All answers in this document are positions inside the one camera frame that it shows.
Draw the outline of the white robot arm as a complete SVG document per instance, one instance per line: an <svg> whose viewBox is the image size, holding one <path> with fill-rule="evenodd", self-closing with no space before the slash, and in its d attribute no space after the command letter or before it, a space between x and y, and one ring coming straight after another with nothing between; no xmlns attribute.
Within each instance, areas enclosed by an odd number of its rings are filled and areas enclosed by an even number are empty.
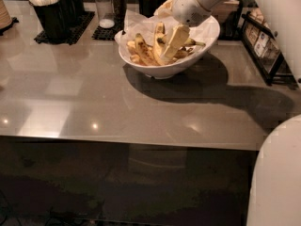
<svg viewBox="0 0 301 226"><path fill-rule="evenodd" d="M227 0L167 0L155 13L197 26ZM301 80L301 0L255 0L296 85ZM301 115L276 127L253 169L246 226L301 226Z"/></svg>

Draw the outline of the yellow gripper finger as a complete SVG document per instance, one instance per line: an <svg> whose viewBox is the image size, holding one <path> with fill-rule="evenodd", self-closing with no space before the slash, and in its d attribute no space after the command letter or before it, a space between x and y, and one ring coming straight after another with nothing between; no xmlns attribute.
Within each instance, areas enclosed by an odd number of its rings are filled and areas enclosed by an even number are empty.
<svg viewBox="0 0 301 226"><path fill-rule="evenodd" d="M172 5L174 0L166 0L153 15L158 17L167 17L172 15Z"/></svg>
<svg viewBox="0 0 301 226"><path fill-rule="evenodd" d="M172 59L176 52L184 45L189 38L190 28L185 24L173 26L166 35L166 45L161 54L162 60Z"/></svg>

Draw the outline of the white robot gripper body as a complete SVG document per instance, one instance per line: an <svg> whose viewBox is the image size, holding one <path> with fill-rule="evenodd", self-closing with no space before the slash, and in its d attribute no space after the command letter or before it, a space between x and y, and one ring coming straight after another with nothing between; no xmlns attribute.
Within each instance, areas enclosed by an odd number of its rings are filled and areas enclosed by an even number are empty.
<svg viewBox="0 0 301 226"><path fill-rule="evenodd" d="M174 0L172 17L181 24L199 26L211 16L216 0Z"/></svg>

